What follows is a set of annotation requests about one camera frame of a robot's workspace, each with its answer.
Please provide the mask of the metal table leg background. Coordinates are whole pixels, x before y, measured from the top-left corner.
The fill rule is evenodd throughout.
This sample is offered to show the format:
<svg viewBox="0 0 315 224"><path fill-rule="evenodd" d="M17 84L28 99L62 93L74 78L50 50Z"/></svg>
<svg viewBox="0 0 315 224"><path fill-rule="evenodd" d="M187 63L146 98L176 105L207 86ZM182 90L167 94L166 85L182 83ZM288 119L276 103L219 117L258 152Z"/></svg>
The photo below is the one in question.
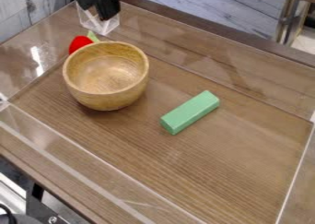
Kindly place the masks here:
<svg viewBox="0 0 315 224"><path fill-rule="evenodd" d="M310 6L311 3L308 1L286 0L275 32L275 41L278 43L291 46L302 32Z"/></svg>

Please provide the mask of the red plush strawberry toy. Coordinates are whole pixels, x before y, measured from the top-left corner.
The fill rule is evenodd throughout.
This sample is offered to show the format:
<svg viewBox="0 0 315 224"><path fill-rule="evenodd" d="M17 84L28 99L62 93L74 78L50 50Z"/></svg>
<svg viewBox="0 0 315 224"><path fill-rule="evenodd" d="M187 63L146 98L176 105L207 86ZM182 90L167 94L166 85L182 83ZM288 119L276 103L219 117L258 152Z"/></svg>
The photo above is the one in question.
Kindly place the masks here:
<svg viewBox="0 0 315 224"><path fill-rule="evenodd" d="M91 43L99 42L99 38L96 36L96 34L94 33L94 31L91 30L87 33L87 36L76 36L72 41L71 41L71 45L68 48L68 52L74 53L75 51L78 51L80 48L83 48L84 46L90 45Z"/></svg>

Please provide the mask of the black table leg bracket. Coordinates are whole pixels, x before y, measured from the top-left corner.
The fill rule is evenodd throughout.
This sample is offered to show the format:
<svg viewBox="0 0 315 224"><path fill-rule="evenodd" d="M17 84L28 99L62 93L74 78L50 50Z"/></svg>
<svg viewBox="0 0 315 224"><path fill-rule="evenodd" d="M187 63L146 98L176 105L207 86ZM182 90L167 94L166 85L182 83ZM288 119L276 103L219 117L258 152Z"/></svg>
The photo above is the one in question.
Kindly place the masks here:
<svg viewBox="0 0 315 224"><path fill-rule="evenodd" d="M56 212L43 204L44 189L34 183L25 195L25 215L42 224L70 224Z"/></svg>

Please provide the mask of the light brown wooden bowl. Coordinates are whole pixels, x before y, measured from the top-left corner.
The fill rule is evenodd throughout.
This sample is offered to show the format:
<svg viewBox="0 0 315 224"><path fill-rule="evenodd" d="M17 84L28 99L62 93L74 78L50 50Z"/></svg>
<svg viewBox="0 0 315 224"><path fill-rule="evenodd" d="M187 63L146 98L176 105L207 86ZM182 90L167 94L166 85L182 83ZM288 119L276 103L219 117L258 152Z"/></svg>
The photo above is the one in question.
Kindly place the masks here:
<svg viewBox="0 0 315 224"><path fill-rule="evenodd" d="M63 65L74 98L90 109L114 111L130 106L146 91L150 59L123 41L100 41L75 51Z"/></svg>

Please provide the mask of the green rectangular foam stick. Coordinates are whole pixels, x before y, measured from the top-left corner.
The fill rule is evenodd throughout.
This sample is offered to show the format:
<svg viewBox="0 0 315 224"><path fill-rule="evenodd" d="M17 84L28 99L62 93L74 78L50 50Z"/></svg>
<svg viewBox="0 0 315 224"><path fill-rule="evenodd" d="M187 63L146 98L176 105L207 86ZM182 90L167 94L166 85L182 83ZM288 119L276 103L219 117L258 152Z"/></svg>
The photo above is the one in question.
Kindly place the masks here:
<svg viewBox="0 0 315 224"><path fill-rule="evenodd" d="M160 118L160 124L171 135L176 135L220 104L219 98L204 90Z"/></svg>

